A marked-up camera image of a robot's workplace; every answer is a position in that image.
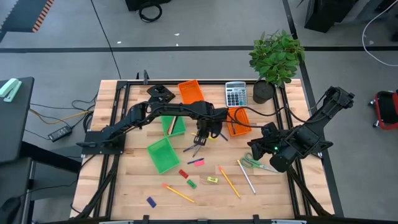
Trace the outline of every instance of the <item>calculator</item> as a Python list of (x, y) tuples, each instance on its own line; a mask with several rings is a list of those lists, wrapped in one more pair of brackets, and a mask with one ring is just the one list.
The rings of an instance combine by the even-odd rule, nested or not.
[(225, 97), (227, 107), (247, 106), (248, 98), (246, 95), (246, 83), (225, 83)]

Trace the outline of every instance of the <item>power adapter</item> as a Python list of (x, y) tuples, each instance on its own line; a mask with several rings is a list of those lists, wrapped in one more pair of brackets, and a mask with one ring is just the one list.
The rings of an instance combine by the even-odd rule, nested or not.
[(72, 129), (69, 126), (64, 126), (53, 133), (49, 134), (48, 137), (52, 142), (56, 142), (61, 138), (71, 135)]

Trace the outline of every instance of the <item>green basket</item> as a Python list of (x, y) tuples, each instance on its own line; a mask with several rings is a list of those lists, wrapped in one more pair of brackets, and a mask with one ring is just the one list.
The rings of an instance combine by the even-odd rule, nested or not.
[(160, 174), (180, 164), (180, 160), (168, 138), (153, 143), (148, 146), (147, 150)]
[(172, 124), (174, 116), (161, 116), (160, 117), (162, 120), (162, 127), (163, 127), (163, 134), (166, 137), (171, 137), (175, 136), (178, 134), (183, 134), (185, 133), (185, 123), (184, 123), (184, 118), (179, 116), (177, 118), (177, 121), (175, 123), (173, 132), (169, 135), (167, 135), (167, 130), (169, 129), (170, 125)]

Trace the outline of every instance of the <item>red chair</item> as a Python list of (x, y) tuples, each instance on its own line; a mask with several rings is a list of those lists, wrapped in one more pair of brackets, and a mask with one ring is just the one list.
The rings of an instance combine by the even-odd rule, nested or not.
[(374, 96), (369, 105), (374, 106), (377, 114), (377, 121), (373, 127), (380, 127), (384, 130), (398, 128), (398, 90), (380, 91)]

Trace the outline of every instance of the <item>wooden table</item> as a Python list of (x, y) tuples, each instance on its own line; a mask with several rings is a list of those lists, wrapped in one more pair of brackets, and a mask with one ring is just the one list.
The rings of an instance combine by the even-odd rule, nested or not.
[[(103, 80), (98, 92), (95, 112), (91, 130), (99, 131), (109, 124), (111, 108), (113, 106), (117, 80)], [(181, 102), (180, 92), (177, 85), (166, 85), (176, 97), (171, 103)], [(132, 105), (146, 101), (149, 95), (146, 90), (149, 86), (134, 85), (130, 89), (128, 108)], [(206, 101), (214, 104), (215, 108), (225, 107), (224, 85), (201, 85)], [(252, 86), (248, 85), (248, 103), (255, 110), (263, 113), (273, 113), (274, 103), (272, 100), (259, 105), (252, 100)], [(300, 80), (293, 80), (286, 86), (287, 97), (292, 111), (300, 118), (307, 119), (308, 108), (305, 101), (303, 88)], [(280, 92), (279, 104), (282, 104)], [(117, 120), (120, 119), (123, 94), (119, 99), (119, 111)], [(264, 125), (275, 122), (276, 116), (263, 117), (252, 111), (246, 110), (250, 123), (253, 125)], [(284, 112), (282, 113), (284, 127), (287, 128)], [(195, 167), (187, 165), (192, 160), (192, 151), (183, 153), (183, 149), (193, 144), (193, 135), (196, 132), (196, 121), (184, 117), (187, 131), (183, 135), (170, 138), (178, 158), (181, 160), (179, 166), (159, 175), (154, 167), (146, 147), (164, 137), (160, 118), (155, 119), (150, 125), (144, 126), (142, 130), (135, 129), (127, 134), (125, 151), (120, 158), (118, 178), (114, 193), (112, 220), (142, 220), (143, 215), (149, 215), (151, 220), (196, 220), (206, 219), (252, 219), (253, 214), (263, 218), (293, 218), (294, 213), (290, 200), (287, 175), (275, 174), (266, 170), (246, 169), (256, 191), (254, 195), (250, 186), (242, 174), (237, 159), (245, 152), (251, 152), (246, 144), (254, 138), (261, 137), (261, 130), (253, 128), (251, 133), (229, 137), (228, 129), (224, 124), (222, 133), (229, 138), (226, 142), (222, 138), (214, 141), (208, 140), (195, 158), (205, 158), (205, 165)], [(300, 124), (293, 118), (294, 125)], [(270, 155), (266, 154), (260, 160), (269, 165)], [(76, 188), (73, 207), (82, 210), (88, 203), (98, 187), (98, 179), (102, 165), (103, 156), (97, 155), (82, 168)], [(231, 179), (232, 183), (241, 194), (237, 198), (232, 188), (218, 170), (221, 164)], [(308, 156), (302, 160), (303, 172), (306, 184), (315, 198), (323, 205), (323, 208), (333, 213), (333, 206), (326, 183), (326, 178), (321, 160), (315, 156)], [(197, 184), (193, 190), (178, 171), (183, 169), (189, 174), (189, 179)], [(208, 176), (217, 177), (218, 184), (206, 181)], [(181, 198), (175, 193), (163, 188), (162, 183), (169, 184), (181, 193), (194, 199), (196, 203)], [(302, 196), (296, 187), (300, 211), (303, 214)], [(108, 192), (102, 199), (101, 213), (104, 214)], [(152, 197), (157, 206), (152, 208), (146, 201)]]

